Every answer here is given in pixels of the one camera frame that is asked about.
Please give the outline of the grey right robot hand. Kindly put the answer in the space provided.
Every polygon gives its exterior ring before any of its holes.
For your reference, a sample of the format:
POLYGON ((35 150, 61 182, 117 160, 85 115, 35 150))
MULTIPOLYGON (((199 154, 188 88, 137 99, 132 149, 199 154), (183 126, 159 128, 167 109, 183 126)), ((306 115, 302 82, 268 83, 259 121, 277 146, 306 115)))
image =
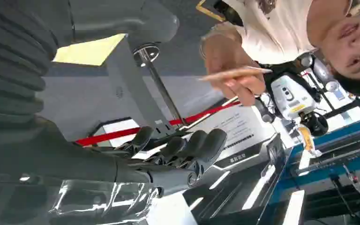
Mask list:
POLYGON ((0 0, 0 173, 62 180, 151 183, 164 194, 203 174, 223 150, 226 133, 214 129, 179 166, 124 162, 109 152, 68 142, 39 116, 43 76, 57 50, 126 33, 167 42, 178 22, 154 0, 0 0))

